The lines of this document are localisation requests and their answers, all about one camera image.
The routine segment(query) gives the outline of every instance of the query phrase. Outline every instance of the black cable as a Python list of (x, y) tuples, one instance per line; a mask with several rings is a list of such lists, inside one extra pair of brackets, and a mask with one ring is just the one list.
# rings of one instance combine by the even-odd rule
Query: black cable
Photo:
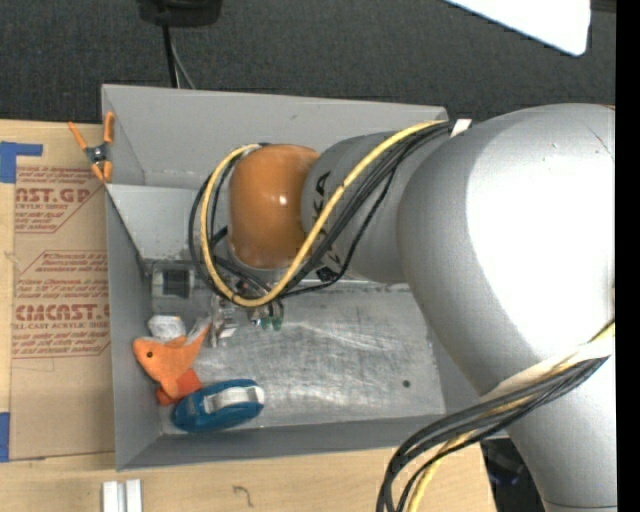
[(376, 199), (376, 202), (374, 203), (374, 205), (371, 207), (371, 210), (367, 214), (367, 217), (365, 218), (364, 222), (362, 223), (362, 226), (360, 226), (360, 229), (358, 230), (358, 233), (356, 234), (355, 238), (353, 239), (353, 242), (351, 243), (351, 247), (349, 248), (349, 252), (347, 253), (347, 256), (344, 259), (344, 263), (342, 264), (342, 268), (340, 269), (340, 272), (338, 272), (334, 277), (332, 277), (326, 283), (317, 284), (317, 285), (314, 285), (314, 286), (307, 286), (306, 288), (302, 288), (300, 290), (293, 290), (293, 291), (290, 291), (290, 292), (287, 292), (287, 293), (283, 293), (282, 295), (280, 295), (281, 298), (284, 299), (284, 298), (288, 298), (288, 297), (295, 297), (296, 295), (302, 295), (303, 293), (322, 290), (324, 288), (327, 288), (327, 287), (337, 283), (340, 279), (342, 279), (344, 277), (344, 275), (347, 273), (347, 270), (349, 269), (349, 264), (351, 263), (351, 259), (353, 258), (354, 253), (356, 252), (356, 247), (358, 246), (358, 243), (360, 242), (360, 239), (364, 235), (364, 232), (367, 230), (367, 227), (369, 226), (369, 223), (371, 222), (371, 219), (373, 219), (373, 216), (375, 215), (376, 211), (378, 210), (378, 208), (382, 204), (382, 201), (384, 201), (384, 198), (386, 197), (387, 192), (389, 191), (389, 188), (391, 187), (391, 181), (393, 180), (393, 176), (394, 176), (394, 174), (391, 174), (389, 176), (389, 179), (387, 180), (387, 183), (385, 184), (384, 189), (382, 190), (382, 192), (378, 196), (378, 199)]
[[(229, 174), (229, 172), (231, 170), (231, 167), (232, 167), (232, 163), (230, 163), (229, 167), (227, 169), (225, 169), (225, 171), (224, 171), (224, 175), (225, 176)], [(189, 253), (191, 255), (191, 259), (192, 259), (192, 261), (194, 263), (196, 271), (198, 272), (198, 275), (200, 276), (201, 280), (218, 297), (220, 297), (222, 299), (225, 299), (225, 300), (228, 300), (228, 297), (226, 295), (224, 295), (224, 293), (222, 293), (222, 291), (220, 289), (218, 289), (218, 287), (215, 285), (215, 283), (211, 279), (211, 276), (208, 274), (208, 272), (205, 270), (205, 268), (203, 268), (203, 265), (200, 262), (200, 258), (198, 257), (198, 253), (197, 253), (196, 248), (195, 248), (195, 240), (194, 240), (194, 236), (193, 236), (194, 228), (195, 228), (196, 213), (198, 211), (198, 207), (200, 205), (200, 201), (202, 200), (202, 196), (204, 195), (204, 192), (205, 192), (205, 190), (207, 188), (207, 184), (209, 182), (210, 177), (211, 176), (209, 176), (209, 178), (207, 178), (207, 180), (205, 180), (205, 182), (202, 184), (202, 186), (198, 190), (198, 193), (196, 194), (196, 197), (195, 197), (195, 199), (193, 201), (193, 205), (191, 207), (191, 212), (189, 214), (189, 224), (188, 224)], [(218, 231), (217, 233), (211, 235), (211, 237), (207, 241), (207, 243), (209, 244), (209, 250), (210, 250), (212, 255), (214, 254), (215, 246), (227, 235), (227, 233), (228, 233), (228, 229), (225, 226), (220, 231)], [(244, 271), (242, 268), (237, 266), (235, 263), (232, 263), (231, 261), (228, 261), (228, 260), (226, 260), (224, 258), (221, 258), (219, 256), (215, 256), (215, 255), (213, 256), (213, 260), (214, 260), (215, 263), (219, 264), (223, 269), (225, 269), (227, 272), (231, 273), (232, 275), (234, 275), (238, 279), (251, 284), (252, 287), (254, 289), (256, 289), (257, 291), (262, 289), (265, 293), (269, 293), (270, 288), (266, 283), (262, 282), (262, 280), (260, 280), (259, 278), (257, 278), (253, 274), (250, 274), (249, 272)], [(284, 305), (282, 304), (281, 301), (277, 301), (276, 304), (280, 308), (279, 316), (282, 316), (284, 314)], [(268, 306), (269, 306), (269, 315), (273, 317), (275, 315), (275, 312), (273, 310), (273, 306), (271, 304), (269, 304)]]
[[(372, 171), (367, 178), (364, 180), (362, 186), (356, 191), (356, 193), (349, 199), (342, 213), (333, 224), (331, 230), (325, 238), (320, 242), (316, 250), (314, 250), (313, 254), (309, 258), (309, 260), (305, 263), (305, 265), (296, 273), (296, 275), (291, 279), (291, 281), (287, 284), (284, 290), (281, 293), (281, 297), (291, 297), (295, 295), (299, 295), (301, 293), (306, 293), (308, 291), (319, 290), (322, 288), (326, 288), (337, 282), (335, 276), (328, 281), (327, 283), (323, 283), (321, 285), (316, 285), (313, 287), (305, 288), (304, 290), (296, 290), (294, 292), (290, 291), (295, 286), (299, 284), (299, 282), (304, 279), (310, 272), (312, 272), (321, 262), (324, 255), (331, 248), (333, 242), (340, 236), (342, 231), (344, 231), (347, 224), (351, 221), (355, 213), (362, 206), (362, 204), (371, 196), (371, 194), (376, 190), (376, 188), (380, 185), (382, 180), (388, 176), (393, 176), (395, 171), (397, 170), (399, 164), (409, 157), (412, 153), (417, 151), (420, 147), (422, 147), (427, 142), (430, 142), (442, 135), (443, 133), (449, 131), (451, 128), (451, 123), (440, 123), (437, 125), (433, 125), (430, 127), (421, 130), (420, 132), (416, 132), (411, 137), (407, 137), (402, 141), (399, 141), (392, 149), (395, 151), (389, 152), (386, 155), (385, 159), (380, 162), (374, 171)], [(374, 204), (372, 207), (372, 211), (375, 211), (380, 206)], [(354, 239), (354, 243), (352, 243), (348, 255), (345, 258), (345, 263), (342, 266), (339, 274), (340, 277), (343, 277), (346, 271), (348, 270), (348, 262), (350, 262), (353, 254), (355, 253), (355, 249), (357, 247), (357, 243), (362, 238), (364, 231), (366, 230), (365, 224), (363, 224), (364, 229), (358, 231), (356, 238)]]
[[(608, 358), (578, 363), (566, 370), (563, 370), (557, 375), (545, 379), (542, 382), (537, 382), (525, 389), (509, 393), (503, 397), (460, 411), (416, 432), (416, 434), (407, 439), (407, 441), (398, 448), (394, 456), (389, 461), (387, 470), (385, 471), (383, 484), (381, 485), (380, 492), (378, 494), (376, 510), (383, 512), (385, 507), (387, 511), (396, 510), (393, 505), (393, 498), (391, 495), (391, 485), (394, 479), (411, 461), (422, 455), (430, 448), (441, 442), (447, 441), (454, 435), (471, 432), (478, 430), (479, 428), (489, 426), (489, 431), (484, 432), (484, 434), (482, 436), (478, 436), (477, 439), (474, 437), (474, 442), (486, 438), (493, 432), (502, 430), (506, 426), (504, 423), (500, 423), (495, 427), (495, 429), (490, 425), (492, 423), (495, 424), (496, 421), (505, 422), (510, 420), (510, 423), (512, 423), (534, 408), (564, 396), (587, 380), (598, 368), (600, 368), (600, 366), (602, 366), (602, 364), (604, 364), (606, 359)], [(492, 415), (491, 417), (480, 417), (475, 420), (470, 419), (478, 416), (479, 414), (486, 414), (497, 407), (531, 396), (532, 394), (538, 394), (539, 396), (532, 398), (522, 406), (509, 409), (497, 415)], [(414, 475), (414, 478), (410, 480), (410, 482), (415, 481), (415, 478), (417, 478), (417, 474)]]
[[(528, 393), (530, 393), (532, 390), (535, 390), (536, 393), (540, 393), (544, 396), (546, 392), (558, 386), (560, 386), (561, 389), (549, 400), (559, 398), (560, 396), (566, 394), (567, 392), (571, 391), (572, 389), (577, 387), (579, 384), (584, 382), (593, 372), (595, 372), (604, 363), (604, 360), (605, 359), (579, 363), (574, 367), (564, 370), (561, 374), (552, 376), (543, 382), (536, 383), (532, 386), (529, 386), (525, 390), (517, 392), (517, 394), (510, 393), (509, 395), (500, 397), (500, 399), (498, 399), (497, 401), (492, 400), (491, 402), (487, 402), (486, 404), (481, 404), (481, 406), (489, 405), (491, 403), (500, 404), (500, 402), (503, 402), (503, 405), (513, 403), (514, 400), (523, 398), (521, 396), (523, 392), (525, 393), (525, 396), (530, 396)], [(469, 421), (466, 425), (456, 424), (451, 428), (446, 429), (444, 433), (441, 432), (438, 435), (436, 435), (436, 432), (431, 432), (430, 433), (431, 435), (427, 436), (426, 438), (424, 436), (420, 436), (422, 432), (425, 432), (428, 430), (434, 430), (433, 427), (436, 427), (437, 423), (449, 423), (449, 421), (447, 420), (454, 419), (454, 416), (461, 416), (461, 417), (468, 416), (469, 413), (472, 412), (472, 410), (477, 411), (479, 409), (480, 407), (474, 406), (465, 411), (461, 411), (460, 413), (456, 413), (455, 415), (452, 415), (448, 418), (444, 418), (444, 420), (441, 420), (440, 422), (436, 422), (435, 424), (425, 427), (425, 429), (422, 429), (421, 431), (417, 432), (414, 436), (412, 436), (405, 443), (403, 443), (403, 446), (401, 446), (398, 449), (398, 451), (389, 461), (389, 464), (387, 466), (387, 471), (385, 473), (385, 478), (379, 494), (377, 510), (379, 511), (384, 510), (383, 507), (385, 505), (387, 507), (387, 510), (394, 510), (393, 501), (391, 498), (391, 484), (393, 483), (393, 480), (395, 479), (395, 477), (400, 473), (400, 471), (402, 471), (404, 467), (406, 467), (406, 465), (409, 464), (416, 457), (419, 457), (425, 451), (436, 446), (437, 444), (448, 440), (448, 438), (453, 437), (453, 435), (458, 435), (460, 433), (476, 430), (477, 428), (485, 427), (488, 423), (490, 424), (491, 421), (499, 420), (502, 417), (508, 417), (508, 415), (511, 414), (514, 410), (522, 410), (522, 406), (520, 406), (518, 409), (513, 409), (513, 410), (510, 409), (508, 411), (505, 411), (505, 413), (501, 413), (500, 417), (497, 417), (495, 415), (492, 417), (481, 417), (479, 420)], [(420, 437), (426, 440), (423, 441), (421, 444), (419, 444), (417, 447), (413, 448), (411, 451), (407, 451), (414, 444), (416, 444), (417, 442), (416, 437), (418, 438), (418, 440), (420, 439)]]
[(593, 372), (599, 368), (602, 364), (604, 363), (604, 360), (599, 361), (590, 361), (587, 362), (588, 366), (585, 369), (578, 369), (578, 375), (576, 377), (568, 377), (567, 380), (556, 384), (553, 388), (551, 388), (550, 390), (544, 392), (540, 397), (536, 398), (535, 400), (532, 400), (531, 402), (527, 402), (526, 405), (515, 409), (514, 414), (508, 418), (505, 419), (501, 422), (498, 422), (495, 426), (490, 427), (486, 430), (484, 430), (483, 432), (476, 434), (472, 437), (470, 437), (468, 440), (466, 440), (464, 443), (457, 445), (456, 447), (450, 448), (448, 450), (446, 450), (445, 452), (441, 453), (441, 454), (437, 454), (436, 456), (434, 456), (432, 459), (428, 460), (425, 464), (423, 464), (415, 473), (414, 475), (409, 479), (409, 481), (407, 482), (405, 489), (402, 493), (402, 496), (400, 497), (400, 500), (398, 501), (398, 506), (395, 509), (398, 512), (401, 512), (404, 510), (404, 505), (406, 500), (408, 499), (409, 493), (411, 492), (411, 488), (413, 487), (413, 484), (415, 483), (415, 481), (417, 480), (417, 478), (424, 472), (426, 471), (433, 463), (435, 463), (437, 460), (446, 457), (447, 455), (450, 455), (451, 453), (454, 453), (458, 450), (462, 450), (463, 448), (466, 448), (474, 443), (483, 441), (484, 439), (487, 439), (489, 436), (492, 436), (493, 434), (496, 434), (498, 432), (500, 432), (501, 430), (504, 430), (505, 428), (507, 428), (508, 426), (510, 426), (511, 424), (515, 423), (517, 420), (521, 419), (522, 417), (524, 417), (525, 415), (527, 415), (529, 412), (533, 411), (534, 409), (545, 405), (547, 403), (552, 402), (553, 400), (560, 398), (562, 395), (568, 393), (569, 391), (571, 391), (572, 389), (575, 389), (575, 387), (577, 387), (578, 385), (580, 385), (582, 382), (584, 382), (586, 379), (588, 379)]
[[(423, 130), (420, 130), (412, 134), (411, 136), (407, 137), (406, 139), (398, 141), (398, 143), (396, 143), (393, 147), (390, 148), (390, 150), (387, 152), (386, 155), (384, 155), (384, 157), (382, 157), (382, 155), (381, 157), (379, 157), (379, 158), (382, 158), (382, 161), (378, 162), (378, 164), (374, 165), (372, 163), (372, 168), (373, 168), (372, 172), (369, 173), (367, 178), (364, 180), (363, 185), (358, 188), (355, 194), (347, 202), (345, 208), (343, 209), (341, 215), (338, 217), (336, 223), (332, 226), (332, 229), (330, 230), (330, 232), (322, 240), (318, 248), (313, 252), (311, 258), (307, 261), (307, 263), (303, 265), (303, 267), (293, 276), (293, 278), (287, 284), (284, 290), (278, 295), (277, 299), (274, 299), (274, 300), (279, 300), (281, 298), (291, 297), (295, 295), (300, 295), (302, 293), (307, 293), (310, 291), (326, 288), (334, 284), (335, 282), (337, 282), (341, 277), (343, 277), (346, 271), (348, 270), (349, 263), (353, 257), (353, 254), (355, 253), (355, 249), (357, 247), (358, 242), (364, 235), (364, 232), (367, 226), (370, 224), (374, 213), (377, 211), (377, 209), (381, 205), (382, 201), (384, 200), (384, 197), (386, 196), (386, 193), (389, 190), (389, 187), (391, 185), (391, 179), (393, 178), (393, 175), (398, 165), (401, 163), (401, 161), (404, 158), (412, 154), (423, 144), (449, 131), (450, 128), (451, 128), (451, 123), (439, 123), (437, 125), (432, 125)], [(219, 200), (220, 192), (222, 190), (222, 186), (225, 180), (227, 179), (227, 177), (229, 176), (230, 171), (233, 168), (233, 165), (240, 158), (242, 158), (242, 155), (238, 155), (229, 163), (229, 165), (223, 171), (222, 176), (220, 177), (220, 179), (218, 180), (218, 183), (215, 186), (214, 197), (213, 197), (212, 206), (211, 206), (211, 213), (209, 218), (207, 219), (208, 231), (210, 232), (210, 237), (213, 237), (212, 229), (213, 229), (213, 226), (215, 225), (216, 208), (218, 205), (218, 200)], [(306, 275), (309, 274), (309, 272), (311, 272), (314, 268), (316, 268), (319, 265), (320, 260), (322, 259), (324, 254), (326, 254), (326, 252), (329, 250), (329, 248), (331, 247), (331, 244), (342, 233), (342, 231), (347, 226), (349, 221), (353, 218), (353, 216), (358, 211), (358, 209), (377, 189), (378, 185), (382, 182), (382, 180), (385, 177), (389, 177), (389, 180), (387, 181), (387, 184), (385, 185), (383, 192), (378, 197), (378, 200), (376, 200), (371, 211), (367, 215), (365, 221), (363, 222), (363, 225), (360, 227), (358, 233), (356, 234), (354, 242), (352, 243), (350, 250), (348, 252), (348, 255), (345, 258), (345, 264), (343, 264), (343, 267), (340, 273), (337, 274), (338, 277), (334, 276), (334, 278), (331, 279), (331, 281), (328, 281), (327, 283), (322, 283), (320, 285), (307, 287), (303, 290), (291, 291), (295, 286), (297, 286), (297, 284)]]
[(171, 79), (171, 87), (178, 88), (178, 68), (173, 57), (173, 49), (171, 47), (171, 32), (169, 25), (162, 25), (162, 38), (164, 40), (164, 52), (167, 56), (167, 65), (169, 66), (169, 78)]

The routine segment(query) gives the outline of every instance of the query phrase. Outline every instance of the gray metal tray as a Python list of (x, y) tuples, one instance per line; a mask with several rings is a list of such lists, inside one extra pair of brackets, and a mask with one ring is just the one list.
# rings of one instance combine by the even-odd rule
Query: gray metal tray
[(203, 286), (189, 299), (156, 297), (149, 276), (158, 262), (188, 261), (195, 190), (232, 147), (271, 140), (322, 151), (446, 118), (443, 109), (105, 86), (103, 110), (116, 115), (107, 230), (118, 469), (393, 446), (476, 399), (406, 285), (345, 280), (287, 300), (279, 332), (245, 323), (203, 346), (194, 370), (205, 385), (244, 377), (266, 392), (262, 414), (229, 431), (175, 428), (131, 347), (153, 313), (179, 314), (188, 327), (210, 314)]

